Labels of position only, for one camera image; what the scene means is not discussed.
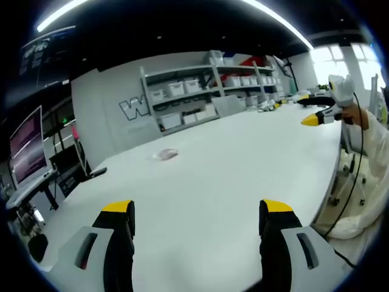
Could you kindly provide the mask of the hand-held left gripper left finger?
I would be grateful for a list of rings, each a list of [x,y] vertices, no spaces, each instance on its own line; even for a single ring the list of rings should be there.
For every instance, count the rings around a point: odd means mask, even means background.
[[[50,270],[57,291],[132,291],[134,201],[106,205],[58,251]]]

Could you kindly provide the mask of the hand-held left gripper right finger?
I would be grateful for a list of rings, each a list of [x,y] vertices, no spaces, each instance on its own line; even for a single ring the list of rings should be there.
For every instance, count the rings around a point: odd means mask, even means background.
[[[343,281],[333,247],[287,204],[261,200],[258,229],[264,291],[334,291]]]

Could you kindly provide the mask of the person's right hand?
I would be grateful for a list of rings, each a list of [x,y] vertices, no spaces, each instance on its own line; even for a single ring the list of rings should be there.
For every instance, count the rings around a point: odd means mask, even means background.
[[[342,110],[343,119],[351,119],[353,124],[366,130],[369,127],[367,111],[362,109],[358,104],[351,104]]]

